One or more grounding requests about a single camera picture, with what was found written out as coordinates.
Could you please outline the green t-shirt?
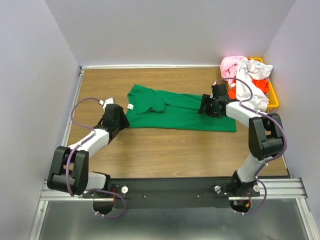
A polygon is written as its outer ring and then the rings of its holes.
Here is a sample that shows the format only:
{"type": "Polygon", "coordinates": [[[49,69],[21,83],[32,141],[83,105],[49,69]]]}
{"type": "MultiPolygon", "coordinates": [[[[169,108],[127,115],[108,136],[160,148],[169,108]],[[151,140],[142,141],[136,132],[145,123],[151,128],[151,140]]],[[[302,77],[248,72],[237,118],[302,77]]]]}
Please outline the green t-shirt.
{"type": "Polygon", "coordinates": [[[127,94],[126,117],[131,128],[164,128],[193,131],[237,131],[229,117],[198,114],[200,95],[155,90],[135,84],[127,94]]]}

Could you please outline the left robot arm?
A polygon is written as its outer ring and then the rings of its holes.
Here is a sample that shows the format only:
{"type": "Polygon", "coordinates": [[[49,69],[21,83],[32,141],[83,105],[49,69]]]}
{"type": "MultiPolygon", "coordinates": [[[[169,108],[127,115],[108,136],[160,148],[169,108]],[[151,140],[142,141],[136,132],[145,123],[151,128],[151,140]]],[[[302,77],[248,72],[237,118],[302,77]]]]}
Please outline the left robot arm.
{"type": "Polygon", "coordinates": [[[130,126],[123,108],[118,104],[107,104],[104,114],[90,134],[70,146],[55,149],[47,177],[51,190],[82,195],[93,190],[99,197],[110,194],[110,176],[89,172],[89,160],[101,148],[107,146],[118,133],[130,126]]]}

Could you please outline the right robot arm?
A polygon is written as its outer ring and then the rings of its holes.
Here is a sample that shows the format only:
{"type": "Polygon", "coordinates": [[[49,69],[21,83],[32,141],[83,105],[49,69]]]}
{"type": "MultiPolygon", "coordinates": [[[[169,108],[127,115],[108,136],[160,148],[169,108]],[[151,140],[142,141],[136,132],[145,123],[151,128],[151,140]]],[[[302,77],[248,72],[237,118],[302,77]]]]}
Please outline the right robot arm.
{"type": "Polygon", "coordinates": [[[279,158],[287,149],[281,117],[277,113],[251,109],[243,100],[231,99],[223,84],[212,85],[211,90],[211,95],[202,95],[198,113],[216,119],[229,117],[248,128],[249,155],[233,173],[228,185],[234,196],[242,196],[254,186],[267,163],[279,158]]]}

